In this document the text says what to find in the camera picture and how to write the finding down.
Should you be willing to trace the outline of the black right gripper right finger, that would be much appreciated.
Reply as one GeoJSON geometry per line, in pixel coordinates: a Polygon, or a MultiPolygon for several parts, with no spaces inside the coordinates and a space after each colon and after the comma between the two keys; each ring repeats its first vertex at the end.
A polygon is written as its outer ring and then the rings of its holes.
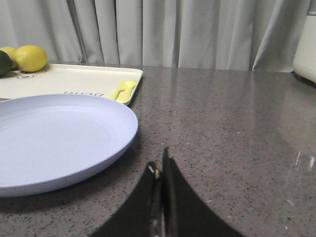
{"type": "Polygon", "coordinates": [[[162,202],[167,237],[241,237],[199,198],[168,147],[162,157],[162,202]]]}

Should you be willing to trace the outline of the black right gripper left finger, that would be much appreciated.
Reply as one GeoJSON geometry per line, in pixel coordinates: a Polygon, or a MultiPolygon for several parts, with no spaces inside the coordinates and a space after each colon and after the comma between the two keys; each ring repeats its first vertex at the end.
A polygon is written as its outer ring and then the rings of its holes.
{"type": "Polygon", "coordinates": [[[160,237],[161,178],[154,162],[146,164],[138,184],[123,205],[93,237],[160,237]]]}

